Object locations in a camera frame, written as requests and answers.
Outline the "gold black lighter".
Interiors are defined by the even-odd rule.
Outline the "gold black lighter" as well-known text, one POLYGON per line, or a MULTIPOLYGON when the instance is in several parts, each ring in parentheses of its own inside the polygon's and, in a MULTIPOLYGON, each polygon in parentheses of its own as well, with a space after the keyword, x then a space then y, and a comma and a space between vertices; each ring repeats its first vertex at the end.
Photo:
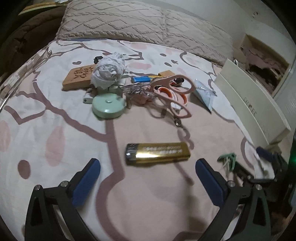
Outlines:
POLYGON ((125 161, 127 165, 146 165, 186 161, 191 153, 185 142, 127 144, 125 161))

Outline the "green plastic clip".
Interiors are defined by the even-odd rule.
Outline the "green plastic clip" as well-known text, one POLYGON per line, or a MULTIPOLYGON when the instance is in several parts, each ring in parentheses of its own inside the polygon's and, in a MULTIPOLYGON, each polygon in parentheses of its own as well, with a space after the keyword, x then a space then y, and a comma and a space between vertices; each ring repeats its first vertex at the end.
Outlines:
POLYGON ((237 156, 235 153, 229 153, 229 154, 221 155, 217 160, 217 162, 220 162, 223 164, 222 169, 225 170, 227 177, 235 168, 236 157, 237 156))

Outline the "white shoe box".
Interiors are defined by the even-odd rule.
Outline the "white shoe box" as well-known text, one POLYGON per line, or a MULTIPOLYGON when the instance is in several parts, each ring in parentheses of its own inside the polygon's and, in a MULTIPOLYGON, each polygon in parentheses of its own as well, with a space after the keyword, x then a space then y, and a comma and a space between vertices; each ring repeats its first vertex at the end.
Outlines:
POLYGON ((263 148, 280 143, 291 128, 267 90, 229 59, 214 83, 234 108, 253 144, 263 148))

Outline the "white sachet packet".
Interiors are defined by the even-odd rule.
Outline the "white sachet packet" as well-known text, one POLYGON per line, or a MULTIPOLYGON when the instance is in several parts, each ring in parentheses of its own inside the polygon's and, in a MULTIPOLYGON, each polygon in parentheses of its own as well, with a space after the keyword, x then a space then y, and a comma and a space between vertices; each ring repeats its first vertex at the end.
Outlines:
POLYGON ((205 108, 211 113, 213 110, 213 102, 217 97, 217 94, 214 90, 208 88, 201 81, 195 79, 194 85, 196 89, 193 94, 203 103, 205 108))

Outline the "mint green round tape measure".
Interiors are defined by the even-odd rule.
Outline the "mint green round tape measure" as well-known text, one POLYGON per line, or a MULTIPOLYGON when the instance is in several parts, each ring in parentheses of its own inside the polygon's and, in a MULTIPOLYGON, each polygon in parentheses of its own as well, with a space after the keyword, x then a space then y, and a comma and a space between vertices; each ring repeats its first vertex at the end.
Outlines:
POLYGON ((115 93, 102 93, 93 98, 92 111, 98 118, 114 119, 120 117, 126 106, 124 98, 115 93))

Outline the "black red small item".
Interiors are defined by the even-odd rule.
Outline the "black red small item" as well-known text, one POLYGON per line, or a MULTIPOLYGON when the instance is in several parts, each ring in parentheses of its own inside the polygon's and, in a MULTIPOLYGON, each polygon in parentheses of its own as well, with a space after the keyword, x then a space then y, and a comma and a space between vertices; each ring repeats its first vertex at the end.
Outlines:
POLYGON ((176 78, 171 82, 171 86, 180 87, 184 81, 184 78, 176 78))

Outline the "orange white tape roll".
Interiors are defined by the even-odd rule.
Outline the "orange white tape roll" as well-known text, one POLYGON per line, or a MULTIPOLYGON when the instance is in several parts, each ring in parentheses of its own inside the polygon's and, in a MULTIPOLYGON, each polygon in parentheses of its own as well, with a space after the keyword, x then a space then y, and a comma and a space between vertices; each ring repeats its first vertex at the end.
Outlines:
POLYGON ((186 106, 188 103, 188 99, 184 94, 178 94, 178 93, 174 92, 173 90, 168 89, 164 86, 157 87, 156 92, 165 96, 165 97, 169 97, 184 106, 186 106))

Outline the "engraved wooden block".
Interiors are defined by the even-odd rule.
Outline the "engraved wooden block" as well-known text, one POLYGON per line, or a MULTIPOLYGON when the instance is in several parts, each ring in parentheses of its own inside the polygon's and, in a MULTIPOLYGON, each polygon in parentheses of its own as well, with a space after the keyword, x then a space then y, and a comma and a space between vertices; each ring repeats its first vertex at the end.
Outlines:
POLYGON ((62 82, 62 90, 69 91, 88 88, 91 84, 91 75, 94 68, 95 64, 71 69, 62 82))

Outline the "small brown cardboard box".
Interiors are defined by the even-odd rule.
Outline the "small brown cardboard box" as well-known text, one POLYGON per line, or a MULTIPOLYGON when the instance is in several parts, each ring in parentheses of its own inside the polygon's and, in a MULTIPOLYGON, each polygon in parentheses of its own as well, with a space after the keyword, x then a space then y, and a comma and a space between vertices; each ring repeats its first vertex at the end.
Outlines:
POLYGON ((160 72, 160 73, 158 74, 158 76, 160 76, 160 77, 170 77, 170 76, 173 76, 173 75, 175 75, 175 73, 173 73, 173 72, 170 71, 170 70, 163 71, 163 72, 160 72))

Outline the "keyring with keys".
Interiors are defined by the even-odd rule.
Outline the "keyring with keys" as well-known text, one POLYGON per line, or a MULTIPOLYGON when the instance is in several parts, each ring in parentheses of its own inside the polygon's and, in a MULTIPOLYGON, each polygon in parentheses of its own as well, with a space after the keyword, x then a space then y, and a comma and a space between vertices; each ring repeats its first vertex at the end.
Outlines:
POLYGON ((151 88, 147 84, 136 83, 122 87, 121 92, 125 94, 128 108, 131 108, 134 103, 137 105, 152 105, 158 109, 169 110, 173 116, 175 125, 181 127, 182 121, 180 113, 184 108, 177 101, 157 93, 157 87, 160 86, 151 88))

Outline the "crumpled white cloth ball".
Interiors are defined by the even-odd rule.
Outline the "crumpled white cloth ball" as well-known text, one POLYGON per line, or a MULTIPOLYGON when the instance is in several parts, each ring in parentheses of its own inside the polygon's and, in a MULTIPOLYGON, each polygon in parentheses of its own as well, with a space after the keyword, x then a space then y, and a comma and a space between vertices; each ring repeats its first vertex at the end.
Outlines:
POLYGON ((108 89, 112 86, 123 86, 125 80, 125 59, 122 54, 113 53, 98 61, 93 69, 90 83, 101 89, 108 89))

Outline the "black green small box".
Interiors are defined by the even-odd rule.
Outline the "black green small box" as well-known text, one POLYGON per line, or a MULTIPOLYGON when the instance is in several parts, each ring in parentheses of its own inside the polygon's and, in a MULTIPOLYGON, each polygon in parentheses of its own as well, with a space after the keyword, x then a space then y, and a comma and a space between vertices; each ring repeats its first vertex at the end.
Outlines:
POLYGON ((103 57, 102 56, 96 56, 94 58, 94 64, 97 64, 103 57))

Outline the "brown blanket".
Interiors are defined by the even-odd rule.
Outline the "brown blanket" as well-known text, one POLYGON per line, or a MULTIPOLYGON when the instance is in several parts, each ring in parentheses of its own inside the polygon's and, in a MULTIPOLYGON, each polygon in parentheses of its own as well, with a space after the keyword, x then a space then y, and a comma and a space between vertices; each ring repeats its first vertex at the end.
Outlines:
POLYGON ((1 44, 1 75, 11 74, 55 39, 66 5, 47 6, 17 16, 1 44))

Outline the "beige textured pillow right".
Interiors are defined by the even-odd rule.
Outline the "beige textured pillow right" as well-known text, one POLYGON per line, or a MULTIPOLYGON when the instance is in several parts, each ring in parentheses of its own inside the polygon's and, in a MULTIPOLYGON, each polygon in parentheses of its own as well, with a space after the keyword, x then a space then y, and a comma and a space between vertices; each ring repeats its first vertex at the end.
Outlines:
POLYGON ((219 65, 233 60, 233 41, 222 28, 206 20, 170 9, 163 10, 164 43, 219 65))

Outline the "beige textured pillow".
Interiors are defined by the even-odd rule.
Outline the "beige textured pillow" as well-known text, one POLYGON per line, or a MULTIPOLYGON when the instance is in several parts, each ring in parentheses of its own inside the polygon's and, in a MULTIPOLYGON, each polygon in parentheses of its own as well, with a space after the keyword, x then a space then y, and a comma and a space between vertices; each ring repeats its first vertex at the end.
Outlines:
POLYGON ((141 1, 71 1, 57 40, 114 39, 164 44, 165 15, 141 1))
POLYGON ((233 41, 222 28, 206 20, 170 9, 163 10, 164 43, 219 65, 233 60, 233 41))

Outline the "beige textured pillow left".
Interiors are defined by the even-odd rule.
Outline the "beige textured pillow left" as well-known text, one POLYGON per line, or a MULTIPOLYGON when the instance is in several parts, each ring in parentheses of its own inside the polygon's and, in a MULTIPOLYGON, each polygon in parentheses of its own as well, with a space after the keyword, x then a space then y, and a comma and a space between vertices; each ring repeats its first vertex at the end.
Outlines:
POLYGON ((165 15, 141 1, 71 1, 57 40, 114 39, 164 44, 165 15))

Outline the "wall shelf with clothes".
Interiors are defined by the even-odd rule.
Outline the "wall shelf with clothes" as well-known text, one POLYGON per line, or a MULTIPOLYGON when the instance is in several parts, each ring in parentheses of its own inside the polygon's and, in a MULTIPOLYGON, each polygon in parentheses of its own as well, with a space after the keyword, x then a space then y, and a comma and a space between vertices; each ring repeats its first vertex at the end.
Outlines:
POLYGON ((234 62, 258 81, 272 97, 280 90, 292 66, 261 40, 245 34, 235 49, 234 62))

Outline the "pink handled scissors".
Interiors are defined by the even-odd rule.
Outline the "pink handled scissors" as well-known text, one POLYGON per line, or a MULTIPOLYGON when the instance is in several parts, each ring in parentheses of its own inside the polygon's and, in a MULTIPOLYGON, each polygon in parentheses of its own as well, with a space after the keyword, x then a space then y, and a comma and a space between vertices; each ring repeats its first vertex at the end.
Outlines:
POLYGON ((138 105, 153 104, 171 112, 175 118, 190 118, 187 95, 196 90, 194 82, 184 75, 154 78, 150 82, 132 83, 121 92, 138 105))

